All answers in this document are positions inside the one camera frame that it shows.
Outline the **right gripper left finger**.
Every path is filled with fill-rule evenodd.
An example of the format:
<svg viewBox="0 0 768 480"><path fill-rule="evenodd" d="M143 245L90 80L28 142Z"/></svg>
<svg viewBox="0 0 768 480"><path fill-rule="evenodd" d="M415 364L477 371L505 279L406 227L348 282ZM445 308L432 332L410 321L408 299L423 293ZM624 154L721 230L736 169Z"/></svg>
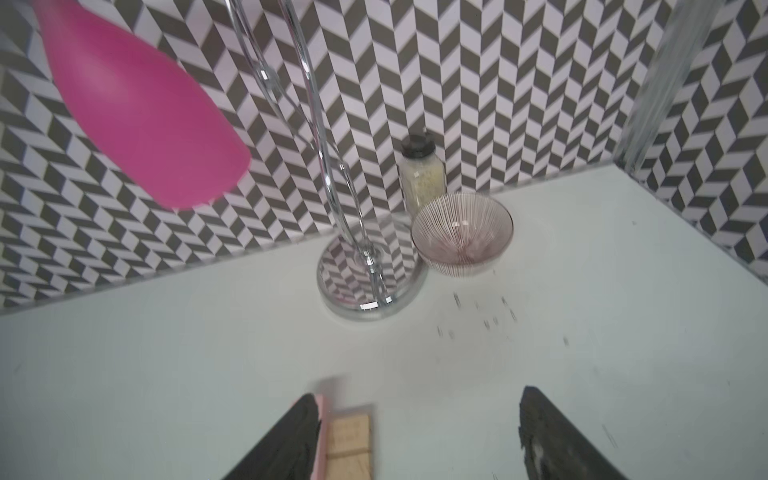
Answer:
<svg viewBox="0 0 768 480"><path fill-rule="evenodd" d="M315 479L319 469L321 411L318 396L301 396L224 479Z"/></svg>

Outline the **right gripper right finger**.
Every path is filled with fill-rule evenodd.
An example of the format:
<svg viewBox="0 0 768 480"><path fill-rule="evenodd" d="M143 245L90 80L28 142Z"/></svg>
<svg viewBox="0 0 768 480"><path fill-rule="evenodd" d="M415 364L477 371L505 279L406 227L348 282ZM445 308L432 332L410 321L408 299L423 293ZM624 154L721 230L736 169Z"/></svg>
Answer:
<svg viewBox="0 0 768 480"><path fill-rule="evenodd" d="M626 479L537 387L523 389L519 420L529 479Z"/></svg>

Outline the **pink block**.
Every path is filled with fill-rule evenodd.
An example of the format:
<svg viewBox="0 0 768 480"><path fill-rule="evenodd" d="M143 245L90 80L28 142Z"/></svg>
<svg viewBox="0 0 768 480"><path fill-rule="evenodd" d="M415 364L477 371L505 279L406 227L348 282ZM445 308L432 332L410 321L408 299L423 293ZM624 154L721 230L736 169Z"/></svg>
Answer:
<svg viewBox="0 0 768 480"><path fill-rule="evenodd" d="M321 394L313 394L313 399L318 409L318 428L315 458L310 479L324 480L327 463L329 402L326 397Z"/></svg>

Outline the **natural wood block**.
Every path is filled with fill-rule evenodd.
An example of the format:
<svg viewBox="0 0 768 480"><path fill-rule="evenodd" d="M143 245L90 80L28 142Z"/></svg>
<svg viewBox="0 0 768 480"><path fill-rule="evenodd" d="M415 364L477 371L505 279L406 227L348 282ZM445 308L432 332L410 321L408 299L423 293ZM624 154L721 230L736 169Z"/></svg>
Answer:
<svg viewBox="0 0 768 480"><path fill-rule="evenodd" d="M369 414L335 418L329 427L327 480L372 480L372 435Z"/></svg>

